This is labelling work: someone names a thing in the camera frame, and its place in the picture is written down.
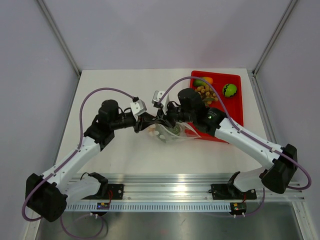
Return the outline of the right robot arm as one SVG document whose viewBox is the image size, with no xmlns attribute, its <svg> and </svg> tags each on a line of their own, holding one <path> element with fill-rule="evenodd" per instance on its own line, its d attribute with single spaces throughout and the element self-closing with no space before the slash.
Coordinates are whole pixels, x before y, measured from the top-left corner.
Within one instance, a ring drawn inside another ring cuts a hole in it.
<svg viewBox="0 0 320 240">
<path fill-rule="evenodd" d="M 174 106 L 165 91 L 156 91 L 152 103 L 158 108 L 161 123 L 169 127 L 177 122 L 192 123 L 202 133 L 237 147 L 260 165 L 251 171 L 235 172 L 227 183 L 214 189 L 214 198 L 241 199 L 252 189 L 267 188 L 283 194 L 297 171 L 297 149 L 269 142 L 247 131 L 226 111 L 207 107 L 200 95 L 191 88 L 178 93 L 180 104 Z"/>
</svg>

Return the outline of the green netted melon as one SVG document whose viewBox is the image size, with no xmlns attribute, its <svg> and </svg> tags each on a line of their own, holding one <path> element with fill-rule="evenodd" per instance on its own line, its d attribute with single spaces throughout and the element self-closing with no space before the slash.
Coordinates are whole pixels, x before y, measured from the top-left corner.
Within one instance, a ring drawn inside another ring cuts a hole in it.
<svg viewBox="0 0 320 240">
<path fill-rule="evenodd" d="M 176 124 L 174 127 L 168 129 L 173 135 L 180 136 L 182 129 L 180 125 Z"/>
</svg>

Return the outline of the clear zip top bag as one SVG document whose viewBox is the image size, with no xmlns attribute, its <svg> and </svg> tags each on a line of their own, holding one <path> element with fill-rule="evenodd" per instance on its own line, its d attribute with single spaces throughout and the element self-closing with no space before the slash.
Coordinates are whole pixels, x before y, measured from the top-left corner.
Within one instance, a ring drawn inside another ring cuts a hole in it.
<svg viewBox="0 0 320 240">
<path fill-rule="evenodd" d="M 187 123 L 176 123 L 174 127 L 153 124 L 147 128 L 147 132 L 154 139 L 168 144 L 200 138 L 200 135 Z"/>
</svg>

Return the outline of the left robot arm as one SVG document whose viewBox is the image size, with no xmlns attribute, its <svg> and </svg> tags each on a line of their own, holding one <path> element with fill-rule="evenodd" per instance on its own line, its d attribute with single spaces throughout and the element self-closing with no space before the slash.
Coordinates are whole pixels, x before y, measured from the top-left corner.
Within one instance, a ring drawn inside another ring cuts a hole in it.
<svg viewBox="0 0 320 240">
<path fill-rule="evenodd" d="M 97 172 L 70 184 L 73 176 L 93 157 L 98 155 L 115 137 L 115 131 L 132 127 L 136 133 L 156 123 L 159 117 L 146 111 L 142 100 L 130 104 L 130 112 L 120 113 L 118 102 L 105 100 L 90 127 L 82 134 L 75 150 L 41 175 L 33 173 L 26 180 L 22 216 L 30 208 L 49 222 L 57 220 L 73 202 L 92 197 L 110 197 L 109 181 Z"/>
</svg>

